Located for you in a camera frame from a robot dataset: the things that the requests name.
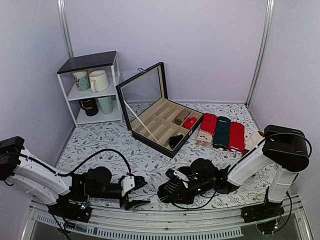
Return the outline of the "black white striped sock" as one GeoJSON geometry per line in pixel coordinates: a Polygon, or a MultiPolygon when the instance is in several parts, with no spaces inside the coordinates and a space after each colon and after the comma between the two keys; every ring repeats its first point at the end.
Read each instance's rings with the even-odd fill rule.
{"type": "Polygon", "coordinates": [[[170,203],[170,194],[172,192],[188,192],[185,188],[183,182],[174,182],[169,179],[169,181],[158,187],[157,196],[159,200],[163,203],[170,203]]]}

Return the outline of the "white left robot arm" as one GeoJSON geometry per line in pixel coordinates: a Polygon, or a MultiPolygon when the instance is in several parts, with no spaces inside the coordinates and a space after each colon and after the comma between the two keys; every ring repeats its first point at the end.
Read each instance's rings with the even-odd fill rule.
{"type": "Polygon", "coordinates": [[[33,156],[24,147],[24,139],[11,137],[0,142],[0,179],[18,184],[63,217],[70,217],[74,208],[85,209],[89,198],[117,199],[120,207],[130,210],[150,200],[129,200],[129,193],[144,187],[143,176],[131,172],[112,183],[112,173],[103,166],[77,174],[75,170],[60,173],[33,156]]]}

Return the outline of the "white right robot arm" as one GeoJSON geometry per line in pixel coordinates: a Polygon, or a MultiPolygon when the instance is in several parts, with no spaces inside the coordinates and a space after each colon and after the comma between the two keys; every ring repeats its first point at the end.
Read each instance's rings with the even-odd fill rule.
{"type": "Polygon", "coordinates": [[[158,187],[157,195],[164,203],[190,205],[196,196],[210,190],[232,193],[262,168],[274,164],[276,175],[265,193],[266,201],[258,208],[262,218],[269,218],[296,176],[309,165],[311,153],[311,143],[301,130],[268,125],[263,138],[234,165],[219,169],[210,160],[198,158],[190,166],[168,169],[169,180],[158,187]]]}

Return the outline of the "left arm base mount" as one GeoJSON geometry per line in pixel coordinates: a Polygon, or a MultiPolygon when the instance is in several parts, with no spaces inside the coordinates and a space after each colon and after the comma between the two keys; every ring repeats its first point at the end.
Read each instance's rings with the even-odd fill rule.
{"type": "Polygon", "coordinates": [[[57,203],[48,205],[48,212],[64,220],[74,220],[88,223],[92,214],[92,208],[86,201],[75,201],[69,198],[58,199],[57,203]]]}

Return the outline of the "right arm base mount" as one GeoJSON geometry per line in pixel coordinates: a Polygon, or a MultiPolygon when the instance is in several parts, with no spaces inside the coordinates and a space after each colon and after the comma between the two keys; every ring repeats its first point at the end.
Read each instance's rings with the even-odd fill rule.
{"type": "Polygon", "coordinates": [[[288,191],[286,192],[286,196],[289,198],[290,202],[289,214],[286,220],[284,220],[283,217],[285,211],[282,206],[282,202],[269,202],[267,196],[265,197],[264,202],[261,204],[243,207],[241,209],[241,217],[245,223],[258,222],[269,218],[274,218],[272,221],[258,223],[256,227],[262,235],[273,235],[278,233],[286,226],[292,214],[293,202],[288,191]]]}

